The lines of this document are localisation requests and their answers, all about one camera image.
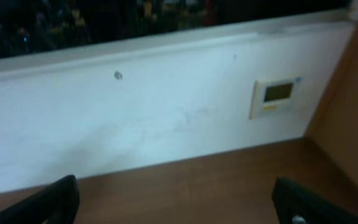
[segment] digital display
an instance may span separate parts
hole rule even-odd
[[[264,102],[287,99],[291,96],[293,83],[271,86],[266,89]]]

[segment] black object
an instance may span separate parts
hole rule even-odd
[[[277,179],[272,199],[280,224],[358,224],[354,215],[285,178]]]
[[[0,212],[0,224],[72,224],[79,205],[76,179],[69,175]]]

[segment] white control panel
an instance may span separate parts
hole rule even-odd
[[[290,111],[300,83],[300,77],[272,82],[256,81],[250,118],[262,118]]]

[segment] wall thermostat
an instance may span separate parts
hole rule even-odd
[[[300,83],[300,77],[273,82],[256,81],[250,118],[262,118],[290,111]]]

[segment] wooden panel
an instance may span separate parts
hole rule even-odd
[[[358,31],[339,65],[308,136],[358,185]]]
[[[314,144],[294,140],[79,180],[76,223],[278,223],[278,176],[358,215],[358,189]],[[36,190],[0,195],[0,210]]]

